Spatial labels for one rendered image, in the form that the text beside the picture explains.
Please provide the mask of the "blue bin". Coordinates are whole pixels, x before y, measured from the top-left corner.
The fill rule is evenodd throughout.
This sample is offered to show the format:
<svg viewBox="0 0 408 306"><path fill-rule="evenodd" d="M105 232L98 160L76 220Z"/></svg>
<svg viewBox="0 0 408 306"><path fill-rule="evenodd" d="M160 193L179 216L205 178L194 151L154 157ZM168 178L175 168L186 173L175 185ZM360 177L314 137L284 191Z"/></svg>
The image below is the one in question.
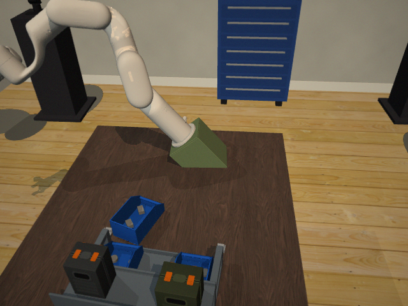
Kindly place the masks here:
<svg viewBox="0 0 408 306"><path fill-rule="evenodd" d="M203 280L209 281L212 266L214 262L214 257L210 256L202 256L197 254L189 254L185 252L180 252L179 255L175 259L175 263L183 264L183 265L191 265L191 266L199 266L208 269L207 277L204 277Z"/></svg>
<svg viewBox="0 0 408 306"><path fill-rule="evenodd" d="M137 206L143 205L144 214L139 215ZM164 212L164 203L142 196L131 196L110 219L113 235L139 245L146 234ZM131 219L134 227L127 227L125 220Z"/></svg>
<svg viewBox="0 0 408 306"><path fill-rule="evenodd" d="M118 256L118 261L113 265L138 269L138 265L143 256L142 245L124 244L111 241L105 246L108 246L111 256Z"/></svg>

